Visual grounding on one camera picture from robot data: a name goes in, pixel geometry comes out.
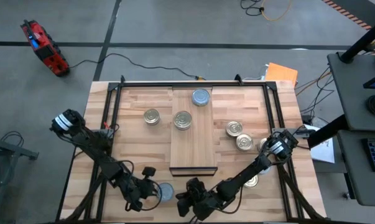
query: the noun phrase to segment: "black metal frame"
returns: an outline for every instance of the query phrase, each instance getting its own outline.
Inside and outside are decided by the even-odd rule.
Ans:
[[[259,86],[262,87],[263,92],[264,92],[264,99],[265,99],[265,104],[266,104],[266,110],[267,110],[267,117],[269,120],[269,128],[270,132],[272,131],[273,128],[275,128],[274,124],[274,118],[272,114],[272,108],[271,108],[271,103],[270,103],[270,98],[269,98],[269,91],[268,88],[273,91],[274,95],[274,102],[275,102],[275,109],[277,111],[277,117],[279,120],[279,126],[280,128],[284,128],[284,118],[282,116],[282,110],[281,110],[281,105],[280,105],[280,100],[277,92],[277,85],[276,82],[244,82],[242,81],[241,77],[239,75],[236,75],[236,78],[234,81],[217,81],[217,82],[197,82],[197,81],[184,81],[184,82],[125,82],[124,77],[121,77],[121,82],[112,82],[108,83],[108,89],[107,89],[107,95],[106,95],[106,101],[104,104],[104,110],[103,110],[103,117],[101,121],[101,128],[104,128],[104,122],[107,121],[108,119],[108,111],[109,111],[109,106],[110,106],[110,101],[111,101],[111,95],[114,90],[116,90],[116,99],[114,102],[114,110],[113,110],[113,117],[111,119],[111,128],[114,128],[116,125],[116,120],[117,120],[117,111],[119,108],[119,103],[121,101],[121,89],[123,87],[158,87],[158,86],[169,86],[169,87],[196,87],[196,88],[202,88],[202,87],[213,87],[213,86]],[[292,179],[292,182],[297,186],[297,179],[295,176],[295,170],[294,170],[294,165],[292,160],[290,160],[287,164],[288,170],[289,170],[289,175]],[[95,164],[93,167],[92,171],[92,176],[91,176],[91,182],[90,182],[90,189],[94,186],[94,183],[97,179],[98,176],[98,165]],[[279,180],[280,180],[280,189],[282,193],[282,199],[284,203],[284,211],[285,211],[285,216],[287,217],[287,221],[294,219],[292,217],[292,211],[289,203],[289,198],[288,198],[288,192],[287,192],[287,187],[285,184],[284,179],[281,176],[281,170],[283,169],[279,166],[277,166],[279,170]],[[106,193],[106,180],[104,180],[101,184],[101,190],[100,190],[100,195],[98,199],[98,209],[96,211],[96,217],[91,218],[91,202],[89,205],[86,207],[85,210],[85,216],[83,220],[78,220],[74,221],[74,223],[92,223],[92,222],[100,222],[101,218],[103,216],[103,205],[104,205],[104,199],[105,199],[105,193]],[[64,188],[63,192],[63,197],[61,199],[60,206],[58,208],[58,213],[56,217],[56,221],[58,222],[60,219],[60,214],[61,210],[63,207],[63,201],[65,198],[65,191],[67,189],[67,185]],[[300,205],[298,199],[294,196],[295,199],[295,206],[297,207],[297,215],[298,219],[303,219],[303,210],[302,206]]]

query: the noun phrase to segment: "metal can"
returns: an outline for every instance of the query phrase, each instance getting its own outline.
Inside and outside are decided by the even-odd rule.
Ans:
[[[261,141],[256,144],[256,149],[258,152],[261,151],[263,144],[267,141],[267,138],[261,139]],[[267,174],[270,171],[271,167],[267,168],[266,170],[262,170],[259,172],[260,175]]]
[[[210,94],[204,89],[194,90],[192,100],[196,106],[205,106],[210,101]]]
[[[156,125],[160,122],[160,113],[156,109],[149,109],[144,112],[144,121],[148,125]]]
[[[254,176],[251,180],[247,181],[244,186],[245,187],[248,187],[248,188],[251,188],[251,187],[255,187],[257,185],[257,183],[259,182],[259,177],[256,175]]]
[[[270,171],[271,167],[268,167],[266,170],[262,170],[259,172],[259,175],[265,175]]]
[[[179,111],[177,114],[175,114],[174,117],[174,125],[179,130],[187,130],[192,125],[192,116],[187,111]]]
[[[226,134],[229,137],[237,137],[243,132],[243,125],[240,122],[237,121],[230,121],[226,125]]]
[[[262,146],[263,146],[263,144],[266,142],[266,140],[267,140],[266,138],[261,139],[261,141],[260,141],[258,144],[256,144],[256,149],[257,149],[258,152],[261,151]]]
[[[240,151],[248,151],[252,149],[252,146],[254,145],[254,141],[252,138],[247,134],[240,134],[236,138],[236,146]]]
[[[172,199],[174,196],[174,188],[170,183],[160,184],[161,191],[158,192],[158,197],[161,198],[161,202],[167,202]]]

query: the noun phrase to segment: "concrete floor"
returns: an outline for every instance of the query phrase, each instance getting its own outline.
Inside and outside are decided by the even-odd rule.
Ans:
[[[0,1],[0,41],[25,41],[23,19],[39,21],[57,42],[103,42],[115,0]],[[267,2],[269,16],[285,9],[285,1]],[[366,31],[321,0],[294,0],[280,21],[248,17],[238,0],[123,0],[111,42],[224,43],[276,45],[350,45]],[[97,60],[101,47],[62,47],[70,65]],[[147,66],[179,67],[208,80],[229,80],[236,74],[257,77],[269,62],[299,71],[300,83],[317,78],[335,50],[270,49],[132,49],[109,48]],[[18,130],[24,147],[40,152],[39,159],[21,159],[8,189],[0,221],[53,221],[73,154],[73,147],[51,133],[51,120],[67,108],[83,113],[96,65],[84,63],[68,77],[57,78],[29,47],[0,47],[0,136]],[[125,59],[106,59],[101,81],[187,80],[176,71],[144,70]],[[317,94],[309,88],[298,96],[304,109]],[[316,115],[331,121],[343,113],[337,94],[316,107]],[[375,207],[344,201],[343,176],[319,174],[325,208],[330,218],[375,223]]]

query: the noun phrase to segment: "wooden board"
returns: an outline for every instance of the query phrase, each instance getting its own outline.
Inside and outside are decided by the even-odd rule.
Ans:
[[[106,97],[107,82],[94,82],[91,87],[88,104],[85,111],[87,126],[91,129],[100,127],[101,116]],[[302,125],[299,108],[291,82],[277,82],[282,114],[288,128]],[[273,96],[270,93],[272,112],[275,123],[278,124]],[[257,156],[256,151],[240,152],[235,148],[233,139],[225,133],[225,124],[231,120],[242,122],[244,133],[250,134],[255,142],[268,137],[270,134],[266,106],[262,88],[216,87],[212,91],[213,99],[213,144],[219,170],[213,177],[200,177],[207,189],[212,188],[220,180],[233,177],[245,168]],[[147,127],[143,121],[146,109],[157,108],[161,114],[161,122],[156,126]],[[154,180],[158,183],[169,182],[175,193],[185,191],[186,181],[190,177],[172,177],[169,172],[170,140],[172,121],[172,89],[161,88],[123,88],[121,104],[118,111],[119,131],[115,134],[113,156],[116,159],[130,159],[135,162],[135,175],[142,177],[144,166],[157,169]],[[295,148],[293,153],[295,173],[298,186],[313,208],[325,215],[322,196],[318,188],[317,178],[310,157],[310,151]],[[84,154],[74,161],[68,181],[68,187],[63,203],[61,217],[72,213],[88,191],[93,162]],[[289,193],[290,204],[294,212],[294,200]],[[234,210],[237,202],[233,202],[227,210]],[[144,202],[150,207],[155,199]],[[149,212],[126,212],[125,201],[119,189],[107,187],[104,202],[104,222],[188,222],[193,213],[179,217],[177,199],[161,203],[158,208]],[[241,207],[233,215],[214,212],[206,222],[263,222],[285,221],[284,208],[279,187],[277,169],[272,169],[266,175],[259,177],[257,187],[244,189]]]
[[[171,124],[170,169],[172,175],[213,175],[216,168],[213,149],[212,101],[195,106],[192,94],[196,88],[173,88],[172,116],[187,111],[192,116],[188,130]],[[207,89],[210,96],[212,89]]]

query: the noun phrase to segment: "orange striped tape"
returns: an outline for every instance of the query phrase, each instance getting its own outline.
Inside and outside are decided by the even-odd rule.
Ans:
[[[342,9],[341,6],[335,4],[333,1],[331,1],[331,0],[322,0],[322,1],[325,4],[331,6],[333,9],[337,10],[340,14],[346,16],[348,19],[350,19],[351,21],[355,22],[357,25],[361,26],[362,28],[364,28],[366,30],[371,29],[370,25],[368,25],[367,23],[359,20],[356,16],[350,14],[350,12],[348,12],[347,10]]]

